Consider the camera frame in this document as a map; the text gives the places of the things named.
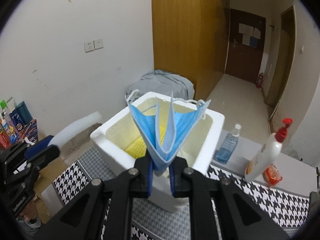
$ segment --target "white plastic bottle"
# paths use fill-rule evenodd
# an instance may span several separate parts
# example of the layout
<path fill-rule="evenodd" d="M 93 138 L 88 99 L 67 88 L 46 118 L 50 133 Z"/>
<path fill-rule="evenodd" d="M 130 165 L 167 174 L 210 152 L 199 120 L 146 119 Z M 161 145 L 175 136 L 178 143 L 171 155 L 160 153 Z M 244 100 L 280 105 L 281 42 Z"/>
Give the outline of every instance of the white plastic bottle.
<path fill-rule="evenodd" d="M 281 152 L 282 142 L 287 137 L 287 129 L 292 124 L 292 119 L 285 118 L 282 121 L 285 127 L 281 127 L 277 133 L 269 135 L 266 143 L 261 150 L 253 157 L 244 171 L 244 180 L 248 183 L 252 182 L 266 168 L 271 165 Z"/>

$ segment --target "door handle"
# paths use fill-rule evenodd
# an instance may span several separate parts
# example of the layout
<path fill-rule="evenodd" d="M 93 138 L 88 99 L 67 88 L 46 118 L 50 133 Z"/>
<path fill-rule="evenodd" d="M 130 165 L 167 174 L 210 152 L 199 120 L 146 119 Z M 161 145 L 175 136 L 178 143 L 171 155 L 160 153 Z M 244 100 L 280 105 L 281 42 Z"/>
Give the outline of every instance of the door handle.
<path fill-rule="evenodd" d="M 232 44 L 232 46 L 235 48 L 237 43 L 238 43 L 238 41 L 236 41 L 236 39 L 233 39 L 233 44 Z"/>

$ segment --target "houndstooth mat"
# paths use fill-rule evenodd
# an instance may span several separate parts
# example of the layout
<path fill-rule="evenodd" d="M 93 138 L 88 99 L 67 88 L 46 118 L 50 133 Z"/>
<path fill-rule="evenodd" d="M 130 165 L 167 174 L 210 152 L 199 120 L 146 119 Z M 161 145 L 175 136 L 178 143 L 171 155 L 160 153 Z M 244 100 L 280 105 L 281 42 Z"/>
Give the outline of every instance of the houndstooth mat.
<path fill-rule="evenodd" d="M 246 183 L 241 176 L 210 164 L 206 176 L 210 179 L 228 177 L 281 227 L 299 227 L 307 218 L 309 198 L 268 188 L 256 182 Z"/>
<path fill-rule="evenodd" d="M 219 167 L 210 165 L 206 176 L 211 179 L 228 177 L 248 194 L 262 210 L 282 227 L 297 227 L 303 224 L 308 213 L 309 199 L 295 196 L 278 189 L 269 189 L 256 182 L 245 183 L 242 178 Z M 54 182 L 63 204 L 67 204 L 92 178 L 108 180 L 114 173 L 104 162 L 98 150 L 89 149 Z M 132 240 L 190 239 L 189 206 L 177 213 L 169 213 L 146 199 L 134 199 L 132 208 Z"/>

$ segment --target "styrofoam box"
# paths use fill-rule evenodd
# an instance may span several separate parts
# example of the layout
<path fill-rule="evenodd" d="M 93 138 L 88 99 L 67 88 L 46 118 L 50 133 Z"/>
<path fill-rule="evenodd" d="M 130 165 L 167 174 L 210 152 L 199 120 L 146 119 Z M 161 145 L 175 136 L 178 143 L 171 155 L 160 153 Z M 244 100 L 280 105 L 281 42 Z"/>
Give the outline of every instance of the styrofoam box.
<path fill-rule="evenodd" d="M 160 126 L 166 127 L 170 99 L 169 96 L 148 92 L 132 104 L 143 111 L 155 105 L 158 100 Z M 176 101 L 174 102 L 174 110 L 179 113 L 187 113 L 196 110 L 196 105 Z M 153 107 L 144 114 L 154 115 L 155 111 L 155 107 Z M 205 174 L 208 169 L 224 122 L 224 115 L 218 112 L 207 109 L 205 114 L 205 119 L 198 122 L 182 146 L 183 152 L 194 157 L 191 158 L 191 161 L 189 160 L 188 166 L 202 174 Z M 90 138 L 95 142 L 110 169 L 116 175 L 119 175 L 134 166 L 135 159 L 124 150 L 140 136 L 129 108 L 126 107 L 93 131 Z M 169 212 L 177 212 L 188 203 L 188 199 L 172 197 L 168 178 L 155 175 L 153 175 L 152 192 L 149 200 Z"/>

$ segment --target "white wall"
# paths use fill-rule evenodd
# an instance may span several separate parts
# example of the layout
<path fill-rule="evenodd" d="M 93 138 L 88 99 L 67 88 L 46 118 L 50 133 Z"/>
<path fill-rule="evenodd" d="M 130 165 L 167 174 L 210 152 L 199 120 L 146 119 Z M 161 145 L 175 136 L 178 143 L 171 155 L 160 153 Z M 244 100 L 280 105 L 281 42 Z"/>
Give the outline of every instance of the white wall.
<path fill-rule="evenodd" d="M 151 0 L 23 0 L 1 33 L 0 66 L 0 98 L 24 100 L 45 134 L 96 110 L 106 121 L 153 70 Z"/>
<path fill-rule="evenodd" d="M 265 72 L 271 36 L 271 7 L 265 0 L 230 0 L 230 8 L 259 15 L 266 19 L 266 34 L 259 73 Z"/>
<path fill-rule="evenodd" d="M 293 119 L 293 124 L 289 129 L 288 137 L 285 140 L 284 145 L 287 145 L 289 143 L 289 140 L 291 139 L 292 135 L 297 131 L 300 124 L 302 124 L 301 122 L 307 113 L 307 110 L 310 106 L 311 101 L 313 100 L 313 97 L 317 96 L 315 94 L 315 90 L 320 75 L 319 29 L 314 23 L 310 14 L 307 12 L 307 10 L 304 8 L 304 6 L 301 4 L 299 0 L 294 0 L 293 5 L 295 6 L 297 22 L 297 40 L 295 55 L 287 86 L 284 90 L 283 96 L 273 117 L 276 130 L 282 126 L 281 121 L 285 117 L 290 117 Z M 279 22 L 278 18 L 276 18 L 276 28 L 281 28 L 281 23 Z M 276 51 L 278 51 L 279 48 L 279 31 L 280 30 L 278 30 L 276 38 L 277 47 L 274 48 Z M 304 46 L 304 52 L 300 51 L 300 46 Z M 270 71 L 270 76 L 265 80 L 264 83 L 265 91 L 268 91 L 268 88 L 266 88 L 265 86 L 271 83 L 271 80 L 273 78 L 274 68 L 276 67 L 276 61 L 277 52 L 274 54 L 270 53 L 270 62 L 273 62 L 273 64 Z M 313 118 L 319 120 L 319 115 L 314 115 Z M 318 127 L 318 130 L 308 130 L 307 126 L 303 125 L 299 134 L 304 134 L 304 136 L 307 136 L 314 131 L 318 132 L 319 134 L 320 126 Z M 303 140 L 303 136 L 300 137 L 297 135 L 292 138 L 291 143 L 296 146 L 301 144 L 301 147 L 299 147 L 300 151 L 297 150 L 297 152 L 299 157 L 306 159 L 307 156 L 311 157 L 311 153 L 309 152 L 309 150 L 319 145 L 319 140 L 315 140 L 310 149 L 305 147 Z"/>
<path fill-rule="evenodd" d="M 309 109 L 290 140 L 289 149 L 294 149 L 303 162 L 320 167 L 320 78 Z"/>

